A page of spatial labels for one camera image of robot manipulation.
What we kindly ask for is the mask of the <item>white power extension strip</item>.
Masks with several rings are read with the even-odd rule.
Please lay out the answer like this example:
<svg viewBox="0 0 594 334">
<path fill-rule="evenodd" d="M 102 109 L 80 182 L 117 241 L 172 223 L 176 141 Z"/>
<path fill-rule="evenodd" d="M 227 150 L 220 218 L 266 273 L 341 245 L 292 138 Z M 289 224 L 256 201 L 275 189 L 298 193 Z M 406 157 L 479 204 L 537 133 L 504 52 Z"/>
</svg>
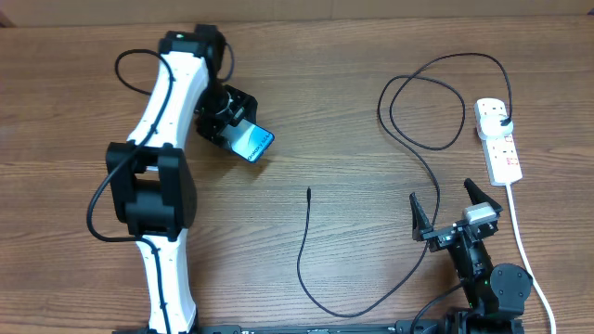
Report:
<svg viewBox="0 0 594 334">
<path fill-rule="evenodd" d="M 473 110 L 476 118 L 476 129 L 481 114 L 508 117 L 504 102 L 496 98 L 478 99 L 473 106 Z M 480 138 L 480 140 L 492 186 L 511 185 L 523 178 L 512 133 L 495 139 L 482 140 Z"/>
</svg>

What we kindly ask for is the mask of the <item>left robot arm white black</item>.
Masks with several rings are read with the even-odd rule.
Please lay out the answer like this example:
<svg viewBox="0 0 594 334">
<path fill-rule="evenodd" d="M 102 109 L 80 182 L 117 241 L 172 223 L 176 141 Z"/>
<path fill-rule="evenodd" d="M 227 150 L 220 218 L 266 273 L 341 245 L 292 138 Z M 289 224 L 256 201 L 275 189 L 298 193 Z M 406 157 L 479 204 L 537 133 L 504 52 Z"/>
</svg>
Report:
<svg viewBox="0 0 594 334">
<path fill-rule="evenodd" d="M 153 51 L 156 83 L 135 130 L 110 143 L 109 189 L 125 242 L 141 252 L 148 282 L 146 333 L 196 333 L 198 306 L 189 284 L 187 235 L 197 213 L 197 188 L 187 164 L 190 128 L 214 145 L 255 163 L 274 135 L 256 123 L 256 99 L 218 75 L 232 50 L 214 25 L 167 32 Z"/>
</svg>

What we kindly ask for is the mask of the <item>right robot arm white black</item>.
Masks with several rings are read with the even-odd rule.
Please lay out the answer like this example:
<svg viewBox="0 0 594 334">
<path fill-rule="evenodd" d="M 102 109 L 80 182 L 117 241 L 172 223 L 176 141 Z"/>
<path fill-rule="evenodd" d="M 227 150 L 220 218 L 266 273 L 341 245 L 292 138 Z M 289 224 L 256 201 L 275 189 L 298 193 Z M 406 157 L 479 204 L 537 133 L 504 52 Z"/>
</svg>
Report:
<svg viewBox="0 0 594 334">
<path fill-rule="evenodd" d="M 471 206 L 463 211 L 461 220 L 439 230 L 430 224 L 416 195 L 409 196 L 413 239 L 426 243 L 431 252 L 448 251 L 459 283 L 428 302 L 413 319 L 397 321 L 398 333 L 524 332 L 520 316 L 533 277 L 519 265 L 492 263 L 484 239 L 498 231 L 502 207 L 471 179 L 466 179 L 464 186 Z M 433 305 L 459 289 L 464 291 L 467 308 L 452 307 L 438 320 L 422 318 Z"/>
</svg>

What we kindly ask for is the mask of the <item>white USB charger plug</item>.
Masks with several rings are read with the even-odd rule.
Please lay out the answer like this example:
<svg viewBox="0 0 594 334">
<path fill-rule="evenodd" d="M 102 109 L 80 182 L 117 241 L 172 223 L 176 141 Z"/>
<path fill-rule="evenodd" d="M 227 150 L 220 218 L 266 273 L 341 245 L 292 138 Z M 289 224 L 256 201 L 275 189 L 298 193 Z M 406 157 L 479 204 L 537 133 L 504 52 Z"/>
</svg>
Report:
<svg viewBox="0 0 594 334">
<path fill-rule="evenodd" d="M 503 115 L 481 114 L 477 123 L 477 133 L 482 140 L 510 135 L 513 128 L 513 122 Z"/>
</svg>

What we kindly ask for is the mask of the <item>blue Samsung Galaxy smartphone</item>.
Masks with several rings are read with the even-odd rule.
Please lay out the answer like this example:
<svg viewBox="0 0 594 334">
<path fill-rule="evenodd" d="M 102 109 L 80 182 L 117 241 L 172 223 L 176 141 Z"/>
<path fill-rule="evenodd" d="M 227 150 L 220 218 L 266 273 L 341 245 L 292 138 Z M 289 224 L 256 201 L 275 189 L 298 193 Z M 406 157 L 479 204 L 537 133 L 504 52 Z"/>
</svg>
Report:
<svg viewBox="0 0 594 334">
<path fill-rule="evenodd" d="M 240 121 L 237 126 L 226 126 L 222 137 L 231 152 L 250 163 L 256 163 L 275 139 L 272 133 L 247 120 Z"/>
</svg>

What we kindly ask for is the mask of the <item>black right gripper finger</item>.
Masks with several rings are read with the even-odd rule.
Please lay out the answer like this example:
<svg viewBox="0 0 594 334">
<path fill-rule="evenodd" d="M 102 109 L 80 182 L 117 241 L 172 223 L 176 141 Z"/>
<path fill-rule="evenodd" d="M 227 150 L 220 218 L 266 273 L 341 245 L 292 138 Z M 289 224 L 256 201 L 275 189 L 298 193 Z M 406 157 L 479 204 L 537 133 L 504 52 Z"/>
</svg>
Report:
<svg viewBox="0 0 594 334">
<path fill-rule="evenodd" d="M 473 205 L 488 203 L 496 214 L 500 214 L 503 211 L 502 206 L 484 193 L 470 178 L 466 178 L 463 185 Z"/>
<path fill-rule="evenodd" d="M 423 241 L 425 236 L 433 231 L 433 226 L 415 193 L 409 195 L 409 202 L 412 212 L 412 238 L 415 241 Z"/>
</svg>

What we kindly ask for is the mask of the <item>brown cardboard backdrop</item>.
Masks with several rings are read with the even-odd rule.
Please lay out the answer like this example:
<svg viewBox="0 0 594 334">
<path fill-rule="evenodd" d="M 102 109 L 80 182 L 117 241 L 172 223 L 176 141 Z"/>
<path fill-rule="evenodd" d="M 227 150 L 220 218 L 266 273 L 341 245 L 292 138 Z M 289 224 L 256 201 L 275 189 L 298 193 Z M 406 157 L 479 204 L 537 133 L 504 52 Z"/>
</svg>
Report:
<svg viewBox="0 0 594 334">
<path fill-rule="evenodd" d="M 582 15 L 593 0 L 1 0 L 4 27 Z"/>
</svg>

